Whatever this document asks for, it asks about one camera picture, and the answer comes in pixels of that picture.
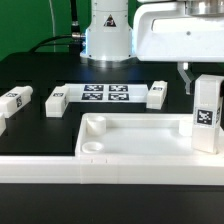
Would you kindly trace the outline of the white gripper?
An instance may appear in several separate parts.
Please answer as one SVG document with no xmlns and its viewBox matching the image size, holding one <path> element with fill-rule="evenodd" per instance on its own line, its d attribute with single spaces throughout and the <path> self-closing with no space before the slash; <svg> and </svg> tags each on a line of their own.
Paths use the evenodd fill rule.
<svg viewBox="0 0 224 224">
<path fill-rule="evenodd" d="M 178 62 L 193 95 L 189 62 L 224 62 L 224 0 L 149 0 L 135 13 L 133 37 L 139 60 Z"/>
</svg>

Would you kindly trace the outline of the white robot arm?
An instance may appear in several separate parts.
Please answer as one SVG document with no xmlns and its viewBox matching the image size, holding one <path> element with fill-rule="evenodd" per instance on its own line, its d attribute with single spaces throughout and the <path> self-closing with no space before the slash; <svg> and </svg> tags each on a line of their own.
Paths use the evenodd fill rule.
<svg viewBox="0 0 224 224">
<path fill-rule="evenodd" d="M 192 62 L 224 62 L 224 0 L 137 0 L 128 23 L 128 0 L 91 0 L 84 62 L 114 67 L 133 58 L 175 62 L 191 90 Z"/>
</svg>

